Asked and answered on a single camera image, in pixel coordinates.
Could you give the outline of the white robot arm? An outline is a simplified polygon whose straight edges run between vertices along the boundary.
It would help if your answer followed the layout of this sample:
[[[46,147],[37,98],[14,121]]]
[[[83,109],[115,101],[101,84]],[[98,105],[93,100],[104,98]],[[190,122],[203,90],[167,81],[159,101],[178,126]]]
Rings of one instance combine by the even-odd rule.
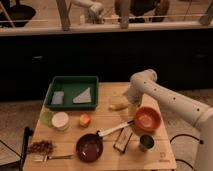
[[[200,132],[195,171],[213,171],[213,107],[167,89],[156,83],[157,73],[147,69],[133,74],[129,88],[110,104],[119,110],[129,104],[138,105],[145,93],[162,103]]]

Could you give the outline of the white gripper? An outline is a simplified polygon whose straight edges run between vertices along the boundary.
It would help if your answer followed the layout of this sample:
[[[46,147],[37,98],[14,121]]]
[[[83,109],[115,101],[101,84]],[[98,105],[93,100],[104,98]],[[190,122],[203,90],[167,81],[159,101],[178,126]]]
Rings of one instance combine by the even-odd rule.
[[[128,115],[133,117],[137,111],[137,106],[141,105],[142,93],[139,90],[137,90],[134,86],[130,85],[129,88],[124,93],[124,95],[112,96],[109,99],[109,103],[126,104],[129,101],[131,104],[128,106]]]

